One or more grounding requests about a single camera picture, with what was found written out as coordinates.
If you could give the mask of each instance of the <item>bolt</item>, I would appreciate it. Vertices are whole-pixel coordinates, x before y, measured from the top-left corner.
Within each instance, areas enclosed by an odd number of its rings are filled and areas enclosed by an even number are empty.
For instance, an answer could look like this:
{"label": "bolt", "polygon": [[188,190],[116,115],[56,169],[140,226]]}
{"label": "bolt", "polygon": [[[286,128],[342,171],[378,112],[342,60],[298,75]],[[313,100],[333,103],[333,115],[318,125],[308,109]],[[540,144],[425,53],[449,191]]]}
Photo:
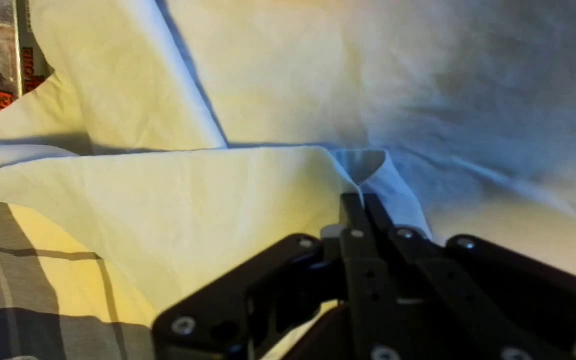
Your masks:
{"label": "bolt", "polygon": [[413,229],[407,229],[407,228],[402,228],[402,229],[398,229],[398,232],[396,232],[396,235],[401,235],[401,237],[407,237],[407,239],[413,239],[413,237],[415,237],[415,232],[413,232]]}
{"label": "bolt", "polygon": [[469,250],[477,247],[477,243],[470,237],[460,237],[456,243]]}
{"label": "bolt", "polygon": [[373,360],[401,360],[401,353],[387,346],[375,346]]}
{"label": "bolt", "polygon": [[502,360],[532,360],[522,348],[509,346],[502,349]]}
{"label": "bolt", "polygon": [[363,229],[353,229],[350,235],[353,237],[365,237],[365,232]]}
{"label": "bolt", "polygon": [[313,246],[314,246],[314,241],[313,241],[313,239],[308,239],[308,237],[302,237],[302,239],[300,239],[300,246],[302,246],[302,247],[313,247]]}
{"label": "bolt", "polygon": [[172,322],[172,331],[181,335],[191,335],[194,331],[194,325],[197,325],[194,318],[183,316]]}

